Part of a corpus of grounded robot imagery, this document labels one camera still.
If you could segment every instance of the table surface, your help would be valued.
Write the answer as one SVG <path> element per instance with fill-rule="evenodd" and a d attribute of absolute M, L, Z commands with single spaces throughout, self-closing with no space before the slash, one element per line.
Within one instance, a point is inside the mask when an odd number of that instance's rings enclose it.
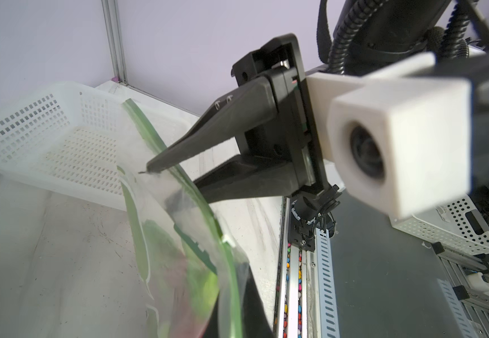
<path fill-rule="evenodd" d="M 108 82 L 100 90 L 194 123 L 178 108 Z M 237 152 L 203 154 L 198 175 Z M 273 321 L 282 198 L 211 204 L 243 248 Z M 0 175 L 0 337 L 144 337 L 146 297 L 126 212 Z"/>
<path fill-rule="evenodd" d="M 331 250 L 340 336 L 463 337 L 430 244 L 347 193 L 339 200 Z"/>

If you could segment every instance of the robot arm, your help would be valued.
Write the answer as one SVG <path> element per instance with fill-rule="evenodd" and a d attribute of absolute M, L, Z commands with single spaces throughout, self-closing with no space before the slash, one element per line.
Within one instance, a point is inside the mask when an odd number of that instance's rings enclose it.
<path fill-rule="evenodd" d="M 314 204 L 332 190 L 329 159 L 350 194 L 394 217 L 457 198 L 472 180 L 489 181 L 489 53 L 439 64 L 421 53 L 388 66 L 360 55 L 349 63 L 354 70 L 365 63 L 377 70 L 306 75 L 295 36 L 272 39 L 234 64 L 239 87 L 147 171 L 235 137 L 240 154 L 195 181 L 208 202 L 302 195 Z"/>

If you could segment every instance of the ziplock bag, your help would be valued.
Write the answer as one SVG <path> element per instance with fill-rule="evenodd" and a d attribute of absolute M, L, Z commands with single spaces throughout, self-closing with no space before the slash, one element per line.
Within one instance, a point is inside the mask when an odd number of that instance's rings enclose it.
<path fill-rule="evenodd" d="M 219 336 L 241 338 L 242 302 L 251 278 L 245 254 L 223 233 L 180 166 L 145 173 L 147 161 L 166 145 L 131 99 L 123 106 L 128 114 L 119 121 L 117 169 L 149 295 L 149 336 L 202 337 L 216 308 Z"/>

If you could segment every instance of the purple wall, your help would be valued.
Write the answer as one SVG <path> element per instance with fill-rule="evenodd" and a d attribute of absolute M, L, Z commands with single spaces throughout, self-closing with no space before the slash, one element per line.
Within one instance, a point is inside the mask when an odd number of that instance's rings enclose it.
<path fill-rule="evenodd" d="M 112 77 L 100 0 L 0 0 L 0 108 L 53 82 Z"/>
<path fill-rule="evenodd" d="M 330 29 L 342 9 L 330 0 Z M 232 65 L 272 37 L 294 33 L 305 69 L 320 64 L 319 0 L 119 2 L 129 83 L 195 114 L 237 87 Z"/>

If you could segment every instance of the white crate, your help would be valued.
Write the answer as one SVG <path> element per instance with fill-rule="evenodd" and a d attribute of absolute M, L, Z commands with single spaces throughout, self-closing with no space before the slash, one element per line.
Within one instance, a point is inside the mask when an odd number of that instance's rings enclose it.
<path fill-rule="evenodd" d="M 123 98 L 59 82 L 0 109 L 0 172 L 23 183 L 126 210 L 116 170 Z M 191 127 L 141 106 L 166 144 Z"/>
<path fill-rule="evenodd" d="M 477 210 L 472 200 L 463 196 L 456 201 L 422 213 L 412 214 L 403 220 L 390 217 L 391 225 L 405 233 L 430 243 L 444 246 L 468 255 L 489 253 L 489 227 L 479 213 L 476 218 L 483 229 L 478 235 L 470 225 L 466 213 Z"/>

